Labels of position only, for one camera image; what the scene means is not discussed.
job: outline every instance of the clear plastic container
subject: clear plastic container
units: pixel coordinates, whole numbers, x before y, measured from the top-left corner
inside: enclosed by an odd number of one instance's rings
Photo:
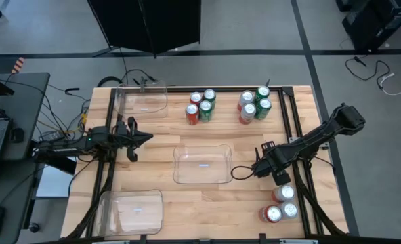
[[[173,180],[180,184],[221,184],[232,180],[228,145],[178,146],[173,151]]]
[[[101,237],[156,234],[163,225],[159,190],[105,192],[100,197],[94,234]]]
[[[143,85],[120,84],[114,103],[115,111],[124,118],[153,119],[167,116],[167,87],[164,81]]]

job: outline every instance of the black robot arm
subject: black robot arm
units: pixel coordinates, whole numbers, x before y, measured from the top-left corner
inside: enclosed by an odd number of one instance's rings
[[[127,157],[130,161],[137,161],[134,150],[151,139],[154,135],[138,131],[138,125],[133,117],[128,123],[117,122],[111,133],[105,126],[90,129],[76,140],[44,141],[35,146],[34,157],[40,163],[62,157],[76,157],[92,155],[94,158],[110,161],[114,158],[114,149],[127,148]]]
[[[292,143],[275,146],[273,142],[262,144],[263,157],[252,165],[253,175],[257,177],[272,174],[276,185],[291,181],[285,171],[297,159],[310,161],[321,144],[334,140],[338,134],[353,135],[363,129],[366,121],[353,107],[342,104],[336,108],[329,120],[298,138]]]

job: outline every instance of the gray floor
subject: gray floor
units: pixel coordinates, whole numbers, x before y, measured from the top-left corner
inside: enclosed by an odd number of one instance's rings
[[[352,49],[341,26],[344,13],[333,0],[297,2],[311,49]],[[16,0],[5,14],[7,19],[0,21],[0,54],[95,52],[107,46],[86,0]],[[288,0],[204,0],[202,19],[202,44],[179,49],[302,49]],[[383,49],[401,49],[401,29]],[[375,80],[357,80],[345,69],[348,58],[352,56],[314,56],[314,62],[329,112],[346,102],[367,120],[359,134],[337,139],[359,231],[362,236],[401,238],[401,95],[385,95]],[[364,59],[368,68],[354,62],[350,67],[369,76],[376,60],[388,63],[396,74],[386,81],[385,88],[401,91],[401,55],[369,56]],[[127,68],[144,69],[169,85],[259,85],[269,78],[271,85],[312,85],[304,56],[177,56],[125,61]],[[121,58],[57,58],[27,59],[22,69],[23,73],[40,71],[51,74],[50,84],[63,89],[79,87],[78,94],[89,98],[101,78],[121,77],[124,67]],[[80,99],[50,87],[47,95],[64,122],[79,112]],[[42,115],[39,119],[49,122]],[[22,232],[19,243],[54,240],[60,233],[66,200],[36,204],[33,220],[43,228],[35,235]]]

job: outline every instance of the green soda can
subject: green soda can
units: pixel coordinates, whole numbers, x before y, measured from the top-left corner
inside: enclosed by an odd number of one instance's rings
[[[261,99],[261,101],[256,105],[255,119],[265,119],[270,109],[271,102],[268,98]]]
[[[213,118],[213,105],[209,101],[202,101],[199,105],[199,119],[208,122]]]
[[[213,110],[215,108],[215,92],[212,89],[208,89],[203,93],[203,100],[209,101],[213,106]]]
[[[257,105],[261,99],[268,98],[269,95],[270,89],[268,89],[268,87],[258,87],[255,94],[255,105]]]

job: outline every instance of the wooden table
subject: wooden table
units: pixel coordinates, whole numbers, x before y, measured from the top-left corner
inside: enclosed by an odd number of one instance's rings
[[[320,125],[312,90],[310,86],[295,86],[293,89],[301,127],[306,134]],[[153,133],[154,137],[136,150],[138,162],[130,162],[125,149],[118,152],[112,190],[158,189],[162,192],[163,228],[156,235],[148,235],[148,239],[257,239],[259,233],[266,233],[267,238],[304,237],[300,217],[277,224],[266,224],[259,219],[258,211],[274,203],[271,191],[276,185],[271,176],[203,185],[177,184],[173,180],[173,149],[176,146],[227,144],[232,149],[233,166],[250,166],[255,160],[255,147],[260,148],[262,143],[270,140],[276,144],[287,143],[278,94],[270,95],[273,107],[267,118],[249,125],[238,122],[236,105],[239,95],[239,92],[217,93],[213,120],[208,123],[195,126],[186,123],[184,109],[189,93],[169,93],[168,115],[164,119],[138,119],[138,129]],[[94,89],[86,128],[105,124],[109,97],[110,88]],[[296,136],[289,101],[286,102],[293,136]],[[327,150],[320,150],[318,156],[329,161]],[[86,165],[83,162],[78,164],[76,171]],[[69,234],[89,208],[96,170],[97,163],[92,163],[73,182],[61,236]],[[295,187],[291,167],[287,171],[291,185]],[[312,175],[319,204],[341,230],[347,231],[331,166],[314,159]],[[311,208],[308,203],[306,205],[312,232],[316,232]],[[134,240],[139,236],[115,239]]]

